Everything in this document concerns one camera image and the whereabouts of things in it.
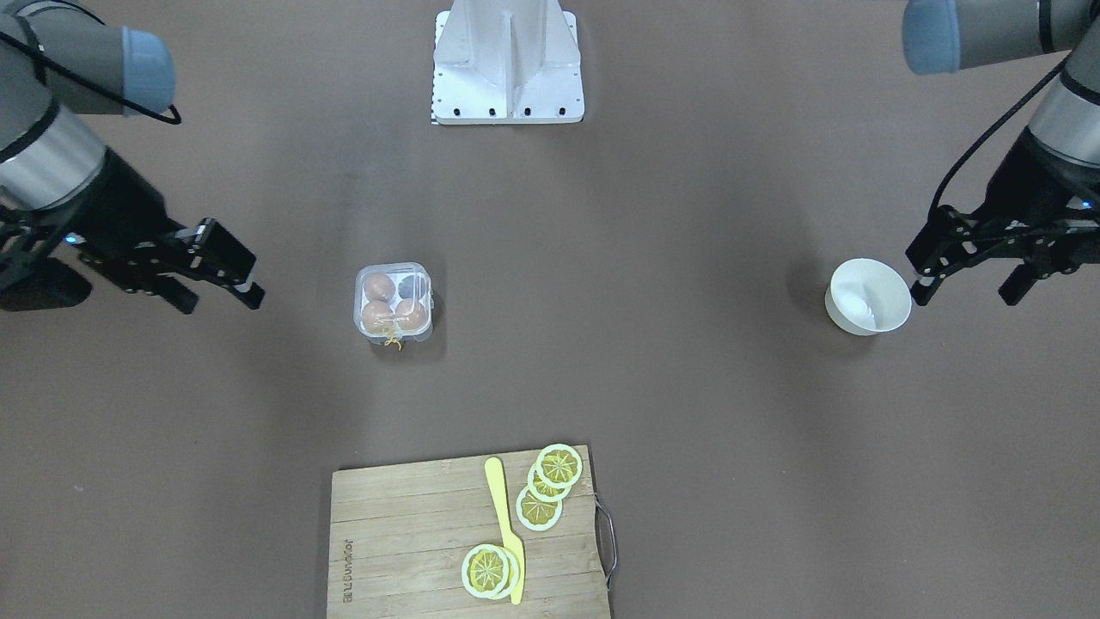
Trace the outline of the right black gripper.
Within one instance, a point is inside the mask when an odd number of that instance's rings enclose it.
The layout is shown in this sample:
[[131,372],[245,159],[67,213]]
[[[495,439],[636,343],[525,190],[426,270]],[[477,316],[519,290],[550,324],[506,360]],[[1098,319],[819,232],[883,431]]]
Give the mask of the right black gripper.
[[134,169],[99,169],[86,187],[52,208],[52,222],[82,236],[94,269],[121,290],[155,292],[184,316],[198,295],[173,277],[221,287],[258,310],[256,255],[215,218],[185,228],[169,218],[162,194]]

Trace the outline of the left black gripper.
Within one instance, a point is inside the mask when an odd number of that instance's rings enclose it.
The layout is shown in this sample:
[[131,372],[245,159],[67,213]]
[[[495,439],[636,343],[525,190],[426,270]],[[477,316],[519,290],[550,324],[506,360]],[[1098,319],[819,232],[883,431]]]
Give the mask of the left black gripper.
[[927,306],[963,267],[1020,259],[998,289],[1015,306],[1056,267],[1097,264],[1097,164],[1066,156],[1022,130],[970,214],[950,205],[930,209],[905,255],[919,279],[913,302]]

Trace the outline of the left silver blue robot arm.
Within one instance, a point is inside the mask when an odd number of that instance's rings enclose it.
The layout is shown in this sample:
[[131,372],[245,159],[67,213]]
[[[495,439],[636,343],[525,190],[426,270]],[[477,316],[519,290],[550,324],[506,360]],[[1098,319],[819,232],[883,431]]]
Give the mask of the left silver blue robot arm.
[[[1014,261],[999,295],[1021,302],[1038,281],[1097,264],[1099,22],[1096,1],[908,1],[902,51],[920,76],[1013,60],[1056,58],[952,163],[932,194],[925,223],[905,254],[927,305],[959,270]],[[963,165],[1026,106],[1034,110],[991,174],[979,205],[947,203]]]

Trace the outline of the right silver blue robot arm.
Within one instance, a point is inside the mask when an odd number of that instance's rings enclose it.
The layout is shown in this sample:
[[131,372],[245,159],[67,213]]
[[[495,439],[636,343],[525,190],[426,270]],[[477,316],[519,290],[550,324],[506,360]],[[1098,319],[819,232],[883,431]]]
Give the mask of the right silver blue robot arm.
[[87,125],[85,117],[145,117],[177,126],[176,70],[168,46],[135,27],[114,27],[78,1],[4,1],[4,312],[82,303],[94,286],[56,257],[122,292],[158,297],[190,314],[208,281],[256,310],[265,292],[256,258],[223,224],[184,226],[162,194]]

